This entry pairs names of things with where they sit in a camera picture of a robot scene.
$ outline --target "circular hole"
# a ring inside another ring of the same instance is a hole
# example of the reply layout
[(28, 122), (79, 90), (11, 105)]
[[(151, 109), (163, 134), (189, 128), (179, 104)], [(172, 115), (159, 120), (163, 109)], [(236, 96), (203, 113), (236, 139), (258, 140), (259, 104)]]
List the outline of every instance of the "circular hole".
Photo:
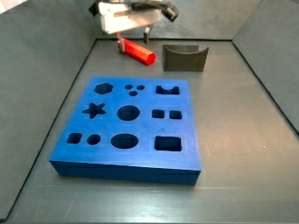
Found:
[(99, 135), (91, 135), (88, 137), (88, 144), (93, 145), (93, 144), (97, 144), (100, 141), (100, 136)]
[(133, 121), (140, 115), (140, 110), (136, 106), (127, 105), (117, 110), (116, 115), (123, 121)]
[(137, 90), (144, 90), (145, 89), (145, 86), (144, 85), (139, 85), (139, 86), (136, 86), (136, 89)]
[(112, 145), (119, 149), (131, 149), (137, 145), (137, 138), (131, 134), (119, 134), (111, 138)]
[(131, 89), (132, 87), (132, 85), (125, 85), (125, 89)]
[(131, 91), (131, 92), (129, 92), (129, 95), (131, 95), (131, 96), (136, 96), (136, 95), (137, 95), (137, 92), (136, 92), (136, 91)]

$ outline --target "hexagonal hole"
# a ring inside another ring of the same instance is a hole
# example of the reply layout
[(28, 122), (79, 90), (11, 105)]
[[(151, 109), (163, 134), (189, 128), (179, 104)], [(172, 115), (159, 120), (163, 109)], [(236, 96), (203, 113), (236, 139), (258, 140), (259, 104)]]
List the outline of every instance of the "hexagonal hole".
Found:
[(101, 83), (101, 84), (96, 85), (93, 91), (100, 95), (105, 95), (112, 92), (112, 89), (113, 89), (113, 86), (111, 84)]

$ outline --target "gray table surface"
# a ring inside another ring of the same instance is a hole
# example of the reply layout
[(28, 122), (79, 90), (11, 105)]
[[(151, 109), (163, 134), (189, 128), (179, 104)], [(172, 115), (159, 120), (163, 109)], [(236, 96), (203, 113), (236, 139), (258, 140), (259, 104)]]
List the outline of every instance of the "gray table surface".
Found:
[[(204, 73), (165, 73), (163, 44), (209, 47)], [(299, 222), (299, 137), (231, 42), (152, 41), (144, 66), (96, 43), (7, 223)], [(60, 177), (48, 162), (89, 77), (185, 79), (203, 171), (196, 186)]]

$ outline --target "arch-shaped hole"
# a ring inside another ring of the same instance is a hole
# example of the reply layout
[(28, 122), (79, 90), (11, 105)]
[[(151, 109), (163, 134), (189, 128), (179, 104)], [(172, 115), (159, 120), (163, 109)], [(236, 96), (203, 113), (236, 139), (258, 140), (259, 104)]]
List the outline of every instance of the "arch-shaped hole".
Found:
[(123, 121), (129, 122), (139, 117), (140, 110), (136, 106), (127, 105), (117, 110), (116, 115)]
[(95, 145), (100, 142), (100, 135), (91, 135), (88, 137), (88, 144)]
[(111, 138), (111, 144), (119, 149), (132, 149), (137, 145), (137, 137), (131, 134), (119, 134)]
[(179, 95), (180, 89), (179, 89), (179, 87), (172, 87), (171, 89), (164, 89), (161, 86), (156, 86), (155, 92), (159, 95)]

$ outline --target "square hole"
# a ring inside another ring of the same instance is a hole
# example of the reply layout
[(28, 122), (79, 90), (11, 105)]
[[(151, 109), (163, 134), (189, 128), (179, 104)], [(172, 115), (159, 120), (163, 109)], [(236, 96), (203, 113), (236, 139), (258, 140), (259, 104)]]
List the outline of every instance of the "square hole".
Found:
[(181, 139), (177, 136), (156, 136), (153, 140), (153, 148), (157, 151), (181, 151)]
[(183, 119), (183, 112), (179, 111), (179, 110), (171, 110), (171, 112), (169, 112), (169, 118), (171, 119), (181, 120)]
[(160, 109), (152, 110), (152, 118), (164, 118), (164, 111)]
[(81, 139), (81, 134), (80, 133), (71, 133), (67, 143), (68, 144), (77, 144), (80, 142)]

